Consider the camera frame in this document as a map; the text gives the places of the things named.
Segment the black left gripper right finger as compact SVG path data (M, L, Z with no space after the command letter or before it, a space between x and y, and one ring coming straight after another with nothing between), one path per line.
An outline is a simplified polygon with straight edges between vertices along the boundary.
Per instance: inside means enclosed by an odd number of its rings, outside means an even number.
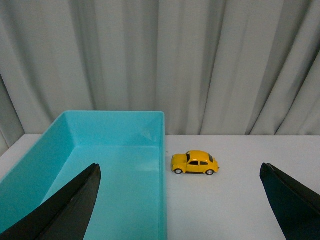
M320 238L320 195L270 163L259 173L269 204L287 240Z

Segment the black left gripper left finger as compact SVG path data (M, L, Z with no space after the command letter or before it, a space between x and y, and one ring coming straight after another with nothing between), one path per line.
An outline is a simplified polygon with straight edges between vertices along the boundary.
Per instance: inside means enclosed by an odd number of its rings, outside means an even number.
M83 240L101 183L93 163L38 208L0 234L2 240Z

